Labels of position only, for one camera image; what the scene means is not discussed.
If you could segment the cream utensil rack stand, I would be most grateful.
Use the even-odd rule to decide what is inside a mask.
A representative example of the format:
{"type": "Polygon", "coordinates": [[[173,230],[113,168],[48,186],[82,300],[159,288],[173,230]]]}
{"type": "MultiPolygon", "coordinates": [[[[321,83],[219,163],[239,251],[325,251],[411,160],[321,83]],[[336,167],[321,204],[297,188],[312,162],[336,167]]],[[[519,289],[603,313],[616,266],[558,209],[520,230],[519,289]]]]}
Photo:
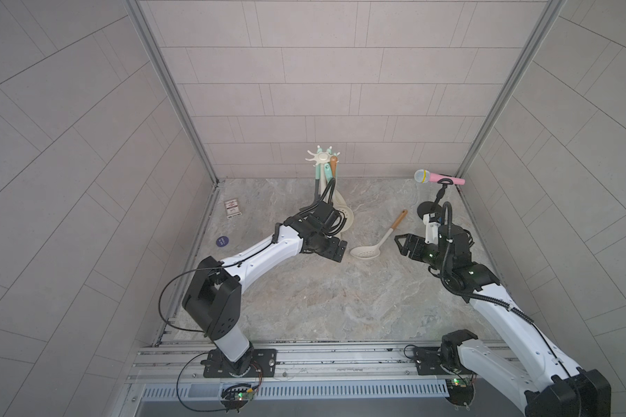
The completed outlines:
{"type": "MultiPolygon", "coordinates": [[[[308,162],[315,163],[316,192],[314,201],[316,201],[324,192],[328,181],[337,177],[339,153],[334,152],[332,147],[328,147],[327,150],[323,150],[320,146],[318,146],[316,152],[308,150],[308,153],[311,155],[311,159],[308,159],[308,162]]],[[[346,223],[344,224],[344,227],[342,227],[341,231],[348,231],[354,222],[354,214],[338,189],[334,190],[334,194],[331,196],[331,202],[333,203],[334,208],[339,210],[345,216],[346,223]]]]}

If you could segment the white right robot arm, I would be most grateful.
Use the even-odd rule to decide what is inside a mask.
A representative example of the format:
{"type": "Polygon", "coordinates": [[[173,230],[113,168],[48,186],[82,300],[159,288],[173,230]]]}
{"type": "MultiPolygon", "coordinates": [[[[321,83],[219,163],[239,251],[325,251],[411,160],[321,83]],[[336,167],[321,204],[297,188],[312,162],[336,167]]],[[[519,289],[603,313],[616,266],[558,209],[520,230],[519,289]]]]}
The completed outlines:
{"type": "Polygon", "coordinates": [[[436,244],[413,234],[395,238],[400,254],[436,269],[443,287],[480,313],[522,366],[492,353],[469,330],[443,337],[443,366],[481,376],[526,416],[610,415],[608,380],[596,369],[583,369],[521,311],[497,276],[472,260],[470,240],[469,233],[454,224],[442,227],[436,244]]]}

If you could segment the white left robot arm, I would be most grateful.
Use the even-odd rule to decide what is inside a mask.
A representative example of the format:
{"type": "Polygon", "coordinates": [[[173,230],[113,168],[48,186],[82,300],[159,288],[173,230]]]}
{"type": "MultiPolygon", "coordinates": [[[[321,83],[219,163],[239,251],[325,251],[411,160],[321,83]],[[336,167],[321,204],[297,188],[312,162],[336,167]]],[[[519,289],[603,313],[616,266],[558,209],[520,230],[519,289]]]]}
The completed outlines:
{"type": "Polygon", "coordinates": [[[347,216],[333,205],[336,184],[335,178],[330,179],[320,198],[278,222],[270,237],[222,261],[209,256],[189,271],[192,279],[182,307],[198,325],[195,331],[216,346],[212,352],[220,355],[221,365],[231,375],[245,375],[255,356],[252,343],[238,327],[243,292],[278,264],[299,254],[343,260],[347,243],[337,235],[347,216]]]}

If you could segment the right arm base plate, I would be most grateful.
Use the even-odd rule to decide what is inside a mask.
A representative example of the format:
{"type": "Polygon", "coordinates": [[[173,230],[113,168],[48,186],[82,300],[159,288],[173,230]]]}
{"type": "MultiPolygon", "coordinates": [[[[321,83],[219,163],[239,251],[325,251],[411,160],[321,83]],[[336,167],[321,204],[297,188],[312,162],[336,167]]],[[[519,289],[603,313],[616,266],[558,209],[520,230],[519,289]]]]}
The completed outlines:
{"type": "Polygon", "coordinates": [[[451,347],[413,347],[407,356],[415,363],[417,374],[423,375],[474,375],[475,372],[461,363],[461,357],[451,347]]]}

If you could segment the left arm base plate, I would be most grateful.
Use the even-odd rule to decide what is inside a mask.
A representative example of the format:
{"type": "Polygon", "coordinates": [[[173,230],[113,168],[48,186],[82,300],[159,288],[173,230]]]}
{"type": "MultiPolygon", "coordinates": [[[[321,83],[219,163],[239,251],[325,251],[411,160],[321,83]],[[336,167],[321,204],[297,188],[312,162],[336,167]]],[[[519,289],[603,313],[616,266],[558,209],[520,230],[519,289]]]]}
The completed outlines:
{"type": "Polygon", "coordinates": [[[232,362],[220,349],[213,349],[203,361],[203,377],[210,379],[273,377],[277,355],[276,349],[250,347],[238,361],[232,362]]]}

